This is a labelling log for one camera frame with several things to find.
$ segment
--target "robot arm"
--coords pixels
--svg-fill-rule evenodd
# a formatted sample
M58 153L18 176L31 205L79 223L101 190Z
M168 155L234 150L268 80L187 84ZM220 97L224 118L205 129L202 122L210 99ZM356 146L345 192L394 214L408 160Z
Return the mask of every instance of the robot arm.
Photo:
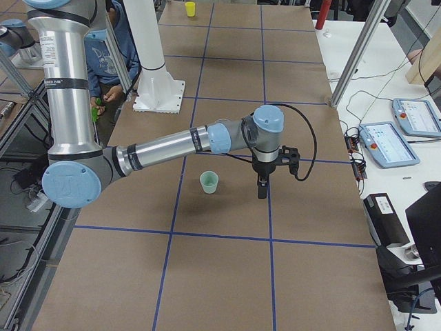
M249 148L261 199L276 166L289 166L292 174L297 173L297 150L279 148L283 113L269 105L240 121L222 120L151 142L102 150L94 141L83 39L90 29L99 36L105 26L101 24L106 16L104 0L24 1L29 22L39 32L43 56L54 145L42 182L53 202L81 208L135 170L206 150L226 153Z
M28 64L41 59L39 44L35 43L28 28L19 19L7 19L0 23L0 49L7 57L19 51L20 57Z

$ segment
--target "light blue joint cap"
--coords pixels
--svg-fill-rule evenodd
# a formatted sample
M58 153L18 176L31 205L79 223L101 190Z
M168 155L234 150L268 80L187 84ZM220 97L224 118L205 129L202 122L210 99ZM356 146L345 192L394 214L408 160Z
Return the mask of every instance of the light blue joint cap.
M253 120L264 131L272 133L283 131L283 112L276 106L263 105L257 108L254 112Z
M36 9L55 9L69 3L70 0L23 0Z
M0 50L2 50L3 53L5 53L5 55L7 57L11 57L17 51L16 49L14 49L11 45L9 45L7 43L0 43Z
M107 38L107 29L94 30L86 34L84 39L104 41Z
M232 148L232 138L226 126L222 123L216 123L209 126L208 129L209 147L214 154L227 153Z
M25 24L20 19L7 19L0 23L7 28L23 28Z
M82 208L101 193L101 182L93 170L74 161L53 163L44 172L43 190L56 204Z

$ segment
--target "light green cup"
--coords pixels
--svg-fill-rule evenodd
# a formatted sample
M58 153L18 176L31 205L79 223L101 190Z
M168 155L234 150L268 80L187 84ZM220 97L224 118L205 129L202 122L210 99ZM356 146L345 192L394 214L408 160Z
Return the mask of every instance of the light green cup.
M199 177L199 181L205 193L213 194L218 187L219 176L213 171L205 171Z

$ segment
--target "screen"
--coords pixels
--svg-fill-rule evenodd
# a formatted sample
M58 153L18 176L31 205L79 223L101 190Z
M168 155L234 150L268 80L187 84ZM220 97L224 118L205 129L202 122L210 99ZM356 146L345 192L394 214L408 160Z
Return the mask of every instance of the screen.
M439 132L435 119L425 102L403 100L400 103L413 131Z
M438 267L431 281L441 302L441 185L438 184L406 209L407 221L425 268Z
M367 126L366 130L377 144L378 149L383 154L387 163L411 161L415 159L390 124L385 123Z

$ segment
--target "yellow cup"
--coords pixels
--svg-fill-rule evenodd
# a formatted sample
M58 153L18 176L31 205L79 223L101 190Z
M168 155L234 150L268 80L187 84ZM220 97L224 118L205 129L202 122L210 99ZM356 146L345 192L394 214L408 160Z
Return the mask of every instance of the yellow cup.
M196 3L193 1L188 1L185 3L185 10L187 11L188 17L193 17L196 15Z

